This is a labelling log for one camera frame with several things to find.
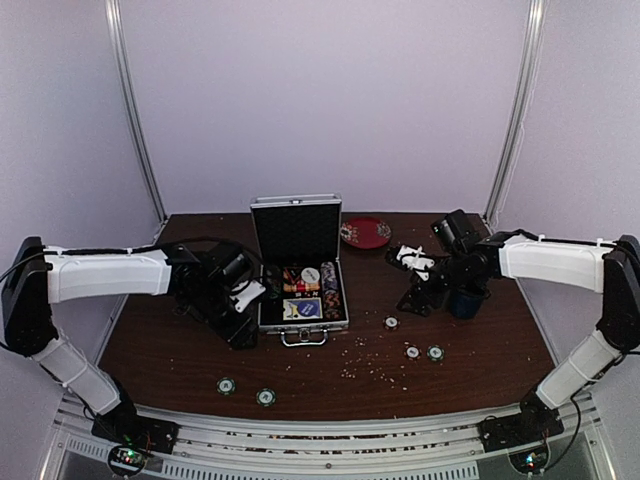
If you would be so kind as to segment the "red black poker chip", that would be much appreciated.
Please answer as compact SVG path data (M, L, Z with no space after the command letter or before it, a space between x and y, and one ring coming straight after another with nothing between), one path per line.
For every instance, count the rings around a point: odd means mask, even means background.
M383 321L383 326L386 330L395 331L399 328L400 322L394 316L388 316Z

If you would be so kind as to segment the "green poker chip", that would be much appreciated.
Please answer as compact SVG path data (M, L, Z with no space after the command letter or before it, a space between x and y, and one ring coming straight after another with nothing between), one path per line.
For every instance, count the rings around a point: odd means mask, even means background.
M444 349L438 345L429 346L426 353L428 358L433 362L441 362L445 356Z
M262 388L256 393L256 402L262 407L272 406L276 400L276 392L270 388Z
M222 377L216 383L216 391L220 395L229 396L235 393L236 383L230 377Z

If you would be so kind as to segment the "blue yellow card deck box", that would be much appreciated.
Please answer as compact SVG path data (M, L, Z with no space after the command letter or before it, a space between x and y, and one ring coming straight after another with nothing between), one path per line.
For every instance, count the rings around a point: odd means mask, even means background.
M316 319L300 317L296 311L295 302L297 300L300 300L300 299L285 299L283 301L283 319L285 321L318 320L323 317L323 313L320 318L316 318Z

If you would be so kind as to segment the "red card deck box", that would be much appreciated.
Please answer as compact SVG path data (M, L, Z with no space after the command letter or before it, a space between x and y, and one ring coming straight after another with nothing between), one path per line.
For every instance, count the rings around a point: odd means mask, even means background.
M321 289L320 282L307 284L301 279L304 268L286 267L283 270L283 291L286 293L317 292Z

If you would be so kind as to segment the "green poker chip front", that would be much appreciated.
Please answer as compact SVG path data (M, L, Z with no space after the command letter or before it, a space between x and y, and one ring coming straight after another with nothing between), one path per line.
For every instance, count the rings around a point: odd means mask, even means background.
M262 407L272 406L276 400L276 392L270 388L262 388L256 393L256 402Z

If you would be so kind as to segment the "white dealer button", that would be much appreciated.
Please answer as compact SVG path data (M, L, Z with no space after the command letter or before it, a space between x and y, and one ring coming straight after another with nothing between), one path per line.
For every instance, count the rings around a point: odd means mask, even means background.
M301 272L301 279L307 284L316 284L320 282L320 272L312 267L304 268Z

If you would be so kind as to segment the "aluminium poker case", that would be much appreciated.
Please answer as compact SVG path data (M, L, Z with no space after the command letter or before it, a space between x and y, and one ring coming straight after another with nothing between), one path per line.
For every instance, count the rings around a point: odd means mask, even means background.
M258 327L286 348L320 347L349 326L337 193L257 197L251 215L268 292Z

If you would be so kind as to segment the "purple small blind button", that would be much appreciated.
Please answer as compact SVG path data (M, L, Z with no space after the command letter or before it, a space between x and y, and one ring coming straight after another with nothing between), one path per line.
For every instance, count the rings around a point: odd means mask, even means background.
M305 318L320 318L321 303L317 298L300 299L295 302L297 314Z

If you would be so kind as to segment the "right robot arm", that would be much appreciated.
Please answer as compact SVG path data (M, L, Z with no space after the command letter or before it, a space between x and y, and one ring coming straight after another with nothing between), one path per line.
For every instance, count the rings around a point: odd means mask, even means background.
M556 239L524 229L483 236L462 210L431 226L444 253L389 249L389 264L408 271L411 285L398 309L427 316L460 293L482 300L491 279L519 284L546 341L574 340L565 358L521 400L508 427L535 440L558 423L559 408L639 348L639 240Z

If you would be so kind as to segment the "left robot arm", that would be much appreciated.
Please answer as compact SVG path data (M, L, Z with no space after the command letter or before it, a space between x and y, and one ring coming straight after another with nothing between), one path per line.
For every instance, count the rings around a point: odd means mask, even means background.
M144 433L133 401L55 325L54 307L135 295L171 297L229 347L248 348L257 334L251 310L267 291L254 276L251 255L243 245L220 239L199 251L180 242L66 249L29 237L1 277L3 346L36 362L121 443L133 444Z

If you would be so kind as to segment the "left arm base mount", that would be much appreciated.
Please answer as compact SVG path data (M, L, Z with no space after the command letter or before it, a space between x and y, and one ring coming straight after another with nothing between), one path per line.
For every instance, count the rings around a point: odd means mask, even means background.
M166 420L137 417L133 429L126 433L98 417L93 421L91 433L114 443L107 453L109 469L117 476L132 477L147 467L160 465L159 454L173 452L179 426Z

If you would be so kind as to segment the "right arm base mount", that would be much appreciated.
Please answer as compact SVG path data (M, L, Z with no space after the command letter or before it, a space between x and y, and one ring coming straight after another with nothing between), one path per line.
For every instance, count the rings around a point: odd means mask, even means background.
M511 466L520 474L542 474L551 461L549 439L562 434L562 421L551 418L538 423L524 415L488 416L478 424L479 437L486 453L505 451Z

